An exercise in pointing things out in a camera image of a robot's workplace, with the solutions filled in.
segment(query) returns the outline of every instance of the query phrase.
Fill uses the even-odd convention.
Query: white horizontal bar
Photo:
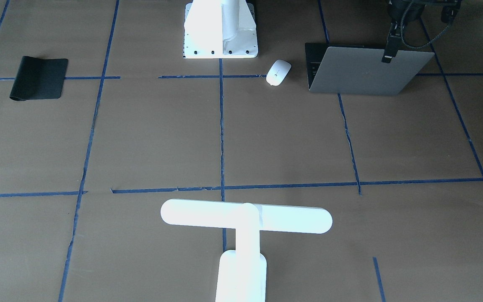
[[[161,207],[163,221],[171,225],[236,228],[241,203],[169,199]],[[322,234],[333,218],[323,208],[254,204],[260,213],[260,230]]]

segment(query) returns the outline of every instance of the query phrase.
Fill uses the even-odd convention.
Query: floor
[[[213,301],[234,231],[167,225],[170,198],[333,215],[261,233],[268,302],[483,301],[483,0],[394,97],[304,67],[305,42],[384,43],[385,0],[258,1],[247,60],[182,59],[186,2],[0,0],[0,302]],[[60,99],[8,98],[23,55],[69,59]]]

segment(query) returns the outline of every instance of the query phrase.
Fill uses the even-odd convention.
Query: laptop lid
[[[314,47],[314,55],[321,55]],[[434,56],[431,52],[399,50],[391,63],[382,63],[383,49],[330,46],[317,67],[307,54],[309,91],[340,94],[398,94]]]

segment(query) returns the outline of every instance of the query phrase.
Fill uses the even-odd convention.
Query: white t-shaped object
[[[236,229],[236,250],[220,259],[216,302],[264,302],[266,258],[260,254],[260,231],[322,234],[331,228],[323,208],[170,199],[161,207],[171,225]]]

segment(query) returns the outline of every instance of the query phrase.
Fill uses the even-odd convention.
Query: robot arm
[[[460,9],[462,0],[390,0],[387,11],[391,17],[391,29],[387,36],[387,45],[383,53],[382,62],[391,63],[393,57],[396,57],[398,49],[403,42],[409,48],[419,49],[431,44],[441,36],[454,22],[454,18]],[[441,21],[447,23],[447,27],[435,37],[419,47],[410,46],[404,40],[406,26],[409,22],[417,20],[422,15],[422,11],[426,5],[443,6],[441,11]]]

